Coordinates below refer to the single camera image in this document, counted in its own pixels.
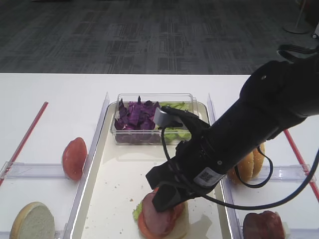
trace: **black cable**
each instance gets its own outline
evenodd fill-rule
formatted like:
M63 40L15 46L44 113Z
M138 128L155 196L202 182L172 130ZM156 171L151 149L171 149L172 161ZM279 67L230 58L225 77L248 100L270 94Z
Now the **black cable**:
M268 177L261 183L259 184L249 184L249 183L246 183L244 182L240 175L239 175L239 171L238 171L238 167L235 166L235 173L236 173L236 176L237 178L239 179L239 181L244 184L246 187L248 188L261 188L261 187L264 187L268 181L270 180L271 176L273 175L273 171L274 171L274 166L273 166L273 162L271 161L271 159L269 157L267 157L261 150L260 150L260 146L257 147L257 150L258 150L258 153L260 153L262 156L264 156L266 159L268 159L269 161L269 174L268 174Z
M301 54L315 54L319 52L319 46L316 48L310 49L310 48L304 48L301 46L295 46L295 45L280 45L279 48L277 49L277 53L287 59L288 61L291 62L298 62L301 60L304 60L305 58L300 58L297 56L292 55L288 51L291 52L297 52Z
M278 207L278 206L280 206L282 204L285 204L285 203L289 202L290 200L295 198L308 185L308 183L313 178L313 176L315 174L315 171L316 171L316 169L318 167L318 163L319 163L319 150L318 150L318 152L316 154L316 157L315 157L315 160L314 160L314 163L313 163L308 175L306 176L306 178L304 179L302 184L292 194L290 194L286 198L284 198L284 199L282 199L280 201L277 201L275 203L270 203L270 204L265 204L265 205L260 205L260 206L239 206L239 205L225 203L223 201L217 200L215 198L212 198L210 196L207 196L205 194L197 192L197 190L192 186L192 184L187 179L184 179L182 174L176 169L176 167L172 163L171 158L169 156L169 153L167 151L167 146L166 146L165 138L164 138L164 132L165 132L165 128L162 129L161 134L160 134L161 141L162 141L162 144L163 144L164 153L165 153L165 156L166 156L168 162L170 162L170 164L172 165L172 169L174 170L176 175L180 178L180 180L182 180L186 184L186 186L191 191L196 193L197 195L199 195L199 196L201 196L201 197L203 197L203 198L205 198L205 199L207 199L207 200L209 200L211 202L214 202L216 204L219 204L219 205L222 205L222 206L225 206L225 207L229 207L229 208L233 208L233 209L238 209L238 210L245 210L245 211L264 210L264 209Z

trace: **qr code label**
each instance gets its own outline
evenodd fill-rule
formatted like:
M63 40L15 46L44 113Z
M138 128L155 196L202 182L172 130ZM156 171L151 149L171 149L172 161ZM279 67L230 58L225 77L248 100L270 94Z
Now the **qr code label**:
M194 182L200 186L211 187L216 182L218 182L222 177L223 175L218 174L214 172L213 170L211 170L210 168L206 167L203 171L201 171L200 174L198 174L194 178Z

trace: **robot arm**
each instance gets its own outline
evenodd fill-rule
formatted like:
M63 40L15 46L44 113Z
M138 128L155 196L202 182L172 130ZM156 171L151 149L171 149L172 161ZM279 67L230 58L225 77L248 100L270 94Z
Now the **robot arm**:
M175 157L146 175L152 189L159 187L153 200L156 210L209 193L254 148L313 115L319 115L319 55L295 64L265 64L212 126L189 112L158 109L157 125L186 127L192 138L176 147Z

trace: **white tray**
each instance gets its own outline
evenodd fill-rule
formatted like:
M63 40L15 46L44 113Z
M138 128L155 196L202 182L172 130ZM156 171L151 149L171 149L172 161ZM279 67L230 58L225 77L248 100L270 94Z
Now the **white tray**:
M198 111L207 121L205 105L198 103L198 106ZM83 215L77 217L74 227L73 235L82 234L83 239L143 238L133 220L132 211L151 191L145 178L146 173L153 166L165 161L161 145L115 145L114 139L109 133L114 107L115 104L109 105L93 159L91 171L97 170L97 177L95 182L92 180L92 185L88 185L84 190L83 200L87 203L81 204L79 214L81 215L83 212ZM175 152L174 147L168 147L172 156ZM186 239L222 238L218 210L215 204L197 198L188 201L188 208L190 231L186 235ZM84 228L81 227L83 220L85 220Z

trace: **sandwich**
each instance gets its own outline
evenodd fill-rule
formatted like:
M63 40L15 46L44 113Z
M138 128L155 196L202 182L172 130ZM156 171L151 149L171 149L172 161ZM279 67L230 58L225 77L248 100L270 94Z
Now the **sandwich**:
M187 202L157 212L152 203L156 191L148 193L133 211L140 233L146 239L182 239L189 229Z

